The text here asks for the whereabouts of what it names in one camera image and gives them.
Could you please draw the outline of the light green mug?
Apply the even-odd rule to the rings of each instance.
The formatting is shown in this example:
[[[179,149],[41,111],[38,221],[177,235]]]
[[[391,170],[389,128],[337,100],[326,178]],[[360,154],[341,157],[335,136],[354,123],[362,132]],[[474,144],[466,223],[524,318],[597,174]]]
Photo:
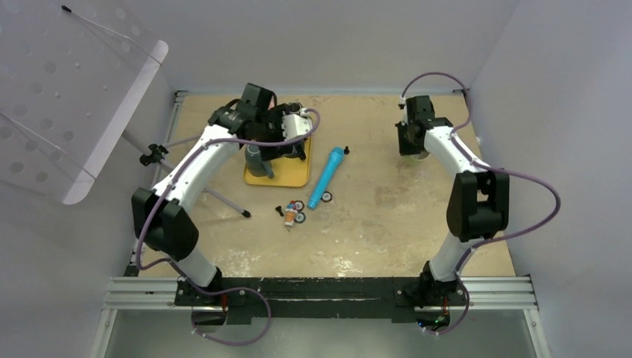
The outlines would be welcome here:
[[[413,154],[413,155],[411,155],[411,156],[410,156],[410,158],[411,158],[412,160],[416,160],[416,161],[419,161],[419,162],[420,162],[420,161],[424,161],[424,160],[426,160],[426,159],[427,159],[427,158],[429,158],[430,156],[431,156],[431,155],[430,155],[430,153],[429,153],[429,152],[427,152],[427,151],[421,151],[419,154]]]

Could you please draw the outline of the grey mug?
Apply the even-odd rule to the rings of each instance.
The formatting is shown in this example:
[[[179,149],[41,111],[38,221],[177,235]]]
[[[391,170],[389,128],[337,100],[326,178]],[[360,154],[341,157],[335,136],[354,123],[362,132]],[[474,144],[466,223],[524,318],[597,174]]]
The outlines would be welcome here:
[[[245,152],[245,168],[255,178],[274,178],[274,171],[270,161],[262,159],[260,148],[256,145],[247,145]]]

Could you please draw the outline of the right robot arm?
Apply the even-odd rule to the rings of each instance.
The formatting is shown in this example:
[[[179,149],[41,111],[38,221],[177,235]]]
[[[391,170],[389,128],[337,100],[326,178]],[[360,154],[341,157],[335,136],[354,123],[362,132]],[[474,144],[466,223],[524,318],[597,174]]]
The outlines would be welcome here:
[[[403,111],[396,124],[400,155],[433,156],[453,179],[446,208],[449,232],[409,292],[435,304],[458,291],[462,268],[475,246],[508,226],[510,179],[484,169],[454,125],[436,115],[429,96],[400,98],[398,106]]]

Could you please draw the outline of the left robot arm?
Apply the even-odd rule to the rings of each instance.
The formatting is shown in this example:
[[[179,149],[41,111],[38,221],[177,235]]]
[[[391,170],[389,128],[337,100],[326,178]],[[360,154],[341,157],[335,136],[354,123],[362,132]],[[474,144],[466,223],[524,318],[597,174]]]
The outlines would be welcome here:
[[[320,114],[295,103],[278,103],[275,92],[247,84],[240,98],[219,107],[209,117],[191,151],[151,189],[132,195],[137,247],[160,252],[193,285],[193,295],[205,305],[222,295],[221,270],[201,252],[199,230],[190,217],[210,179],[241,148],[285,150],[308,139],[320,124]]]

